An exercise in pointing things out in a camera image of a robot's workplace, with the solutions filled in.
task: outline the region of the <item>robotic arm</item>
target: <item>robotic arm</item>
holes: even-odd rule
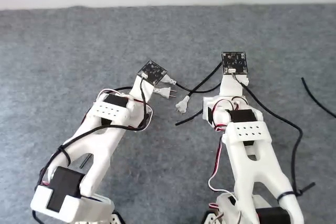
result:
[[[36,212],[71,223],[122,223],[118,216],[111,215],[113,202],[95,193],[125,131],[147,128],[147,118],[153,113],[147,102],[154,86],[165,74],[163,68],[149,61],[139,71],[129,94],[109,89],[99,93],[79,129],[60,146],[41,170],[30,205],[38,222],[42,223],[36,218]],[[87,153],[93,154],[93,165],[86,175],[66,168]],[[43,182],[46,171],[47,181]]]
[[[222,62],[220,93],[204,97],[203,119],[216,131],[224,132],[221,142],[226,145],[232,166],[235,193],[221,194],[215,206],[221,216],[210,214],[204,223],[303,224],[301,209],[277,161],[262,113],[248,105],[243,96],[242,84],[248,85],[246,55],[224,52]],[[253,195],[254,182],[263,183],[280,207],[271,207],[261,196]]]

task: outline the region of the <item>connector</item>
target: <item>connector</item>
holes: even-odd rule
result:
[[[169,97],[176,97],[170,94],[171,92],[176,92],[175,90],[172,90],[170,87],[169,88],[154,88],[153,92],[167,99],[169,99]]]
[[[186,95],[185,98],[183,98],[183,100],[181,102],[179,102],[175,105],[175,107],[177,108],[177,110],[180,113],[184,114],[185,112],[187,112],[189,99],[190,99],[190,97],[188,95]]]
[[[165,76],[160,81],[164,82],[164,83],[170,83],[172,85],[176,84],[176,81],[174,79],[170,78],[170,76],[168,74],[165,74]]]

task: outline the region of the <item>white plastic part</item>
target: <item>white plastic part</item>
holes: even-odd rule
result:
[[[237,224],[239,220],[240,211],[236,206],[232,205],[229,200],[230,194],[221,194],[217,197],[217,205],[219,206],[219,212],[223,212],[222,222],[220,224]],[[265,201],[260,195],[252,195],[252,200],[255,208],[268,208],[271,207],[267,201]],[[241,216],[240,224],[250,223],[243,215]]]
[[[248,78],[246,74],[237,74],[236,78],[243,83],[248,85]],[[243,87],[239,84],[237,80],[233,78],[232,75],[224,74],[222,77],[222,84],[220,85],[219,95],[223,97],[234,97],[243,95]]]
[[[108,102],[97,101],[87,114],[91,115],[111,120],[111,124],[121,124],[129,117],[129,110]]]
[[[226,144],[231,167],[235,177],[236,207],[252,224],[259,224],[252,199],[254,182],[263,183],[277,198],[292,186],[282,172],[274,153],[271,137],[264,122],[229,123],[222,137]],[[254,141],[247,153],[243,141]],[[252,160],[248,155],[255,155]],[[280,206],[287,210],[292,224],[303,224],[303,215],[295,195],[280,200]]]
[[[246,75],[235,76],[241,83],[248,85]],[[231,101],[233,97],[243,97],[242,85],[234,76],[223,75],[220,93],[215,97],[203,98],[203,119],[208,121],[208,113],[212,113],[214,105],[221,99]],[[293,191],[289,179],[282,172],[272,147],[272,139],[259,110],[246,104],[242,99],[234,99],[237,109],[251,109],[256,122],[233,123],[228,120],[229,103],[218,104],[213,113],[216,124],[226,124],[222,141],[226,144],[228,156],[235,178],[236,205],[228,200],[229,194],[222,194],[217,199],[219,210],[224,212],[222,224],[236,224],[241,214],[241,224],[259,224],[256,208],[266,206],[265,201],[252,195],[255,182],[263,183],[266,188],[278,198],[284,192]],[[252,146],[245,146],[244,141],[254,141]],[[280,207],[287,210],[291,224],[303,224],[304,219],[295,195],[281,198]]]
[[[64,143],[100,126],[101,118],[112,120],[112,124],[138,127],[144,116],[140,83],[141,77],[137,76],[129,95],[117,94],[129,98],[126,108],[103,102],[107,94],[102,93],[87,113],[79,129]],[[150,99],[153,89],[154,87],[150,83],[145,80],[142,81],[142,90],[146,102]],[[110,166],[111,155],[117,148],[124,133],[124,129],[117,128],[99,130],[81,138],[66,148],[66,152],[72,162],[83,154],[93,154],[93,164],[79,186],[80,194],[85,197],[96,198],[102,202],[85,197],[78,199],[66,196],[61,211],[57,213],[47,209],[47,204],[53,191],[45,186],[38,186],[31,202],[31,208],[65,222],[111,223],[113,220],[113,215],[111,215],[114,209],[113,202],[108,198],[96,195],[95,192]],[[67,164],[65,155],[60,153],[48,167],[48,181],[51,180],[58,166],[66,167]]]
[[[111,217],[111,213],[114,210],[113,202],[110,199],[100,195],[92,196],[99,201],[88,198],[75,198],[67,195],[63,201],[60,211],[55,212],[47,208],[52,193],[52,189],[49,189],[45,186],[38,186],[36,188],[33,200],[30,203],[32,210],[41,212],[42,214],[51,216],[64,222],[108,221]]]
[[[184,114],[185,112],[187,112],[187,107],[188,107],[188,101],[189,101],[190,97],[188,95],[185,96],[185,98],[183,98],[183,100],[181,102],[178,102],[175,107],[177,108],[177,110]]]

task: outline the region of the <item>two-prong plug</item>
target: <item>two-prong plug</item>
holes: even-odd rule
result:
[[[159,94],[162,97],[165,97],[169,99],[169,97],[176,97],[174,95],[171,95],[171,92],[176,92],[175,90],[172,90],[169,88],[154,88],[154,93]]]

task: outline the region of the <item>circuit board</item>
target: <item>circuit board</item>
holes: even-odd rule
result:
[[[222,52],[224,74],[247,74],[245,52]]]
[[[167,70],[150,60],[145,66],[140,69],[138,76],[143,77],[144,80],[151,85],[156,86],[158,82],[167,74]]]

